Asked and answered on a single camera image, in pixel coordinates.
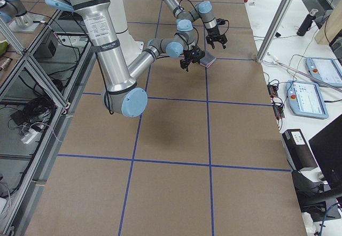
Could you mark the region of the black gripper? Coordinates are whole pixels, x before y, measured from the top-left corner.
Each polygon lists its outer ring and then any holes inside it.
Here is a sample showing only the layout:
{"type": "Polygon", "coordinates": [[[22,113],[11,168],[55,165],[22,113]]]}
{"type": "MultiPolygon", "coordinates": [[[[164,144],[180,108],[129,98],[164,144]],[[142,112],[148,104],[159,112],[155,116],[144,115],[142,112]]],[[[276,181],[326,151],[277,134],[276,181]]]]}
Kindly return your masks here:
{"type": "Polygon", "coordinates": [[[218,27],[207,29],[206,42],[209,44],[212,49],[215,49],[215,42],[222,44],[222,48],[225,49],[227,47],[228,39],[226,34],[221,34],[218,27]]]}
{"type": "Polygon", "coordinates": [[[185,71],[189,71],[188,67],[190,63],[198,63],[203,65],[201,58],[204,57],[205,52],[201,50],[198,46],[193,46],[191,50],[184,50],[184,59],[180,60],[180,67],[185,71]]]}

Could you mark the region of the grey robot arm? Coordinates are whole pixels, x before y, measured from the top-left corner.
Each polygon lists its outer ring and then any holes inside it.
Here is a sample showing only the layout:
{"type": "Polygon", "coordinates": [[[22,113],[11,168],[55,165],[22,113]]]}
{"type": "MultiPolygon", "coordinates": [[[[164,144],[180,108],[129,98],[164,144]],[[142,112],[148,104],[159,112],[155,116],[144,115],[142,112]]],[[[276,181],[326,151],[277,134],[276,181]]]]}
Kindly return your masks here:
{"type": "Polygon", "coordinates": [[[187,11],[181,5],[181,1],[183,0],[163,0],[176,19],[188,19],[191,22],[201,19],[207,30],[206,42],[211,45],[213,49],[215,48],[214,43],[219,42],[222,44],[223,49],[225,49],[227,47],[228,39],[225,33],[220,33],[219,25],[224,25],[228,20],[216,18],[210,1],[203,1],[196,5],[192,5],[190,11],[187,11]]]}
{"type": "Polygon", "coordinates": [[[88,31],[90,42],[103,74],[103,100],[109,112],[125,117],[140,116],[147,106],[147,93],[137,86],[136,79],[161,55],[177,58],[181,54],[181,68],[199,63],[205,57],[195,43],[194,29],[188,19],[177,22],[172,38],[153,39],[150,44],[127,64],[109,13],[110,0],[45,0],[56,9],[79,14],[88,31]]]}

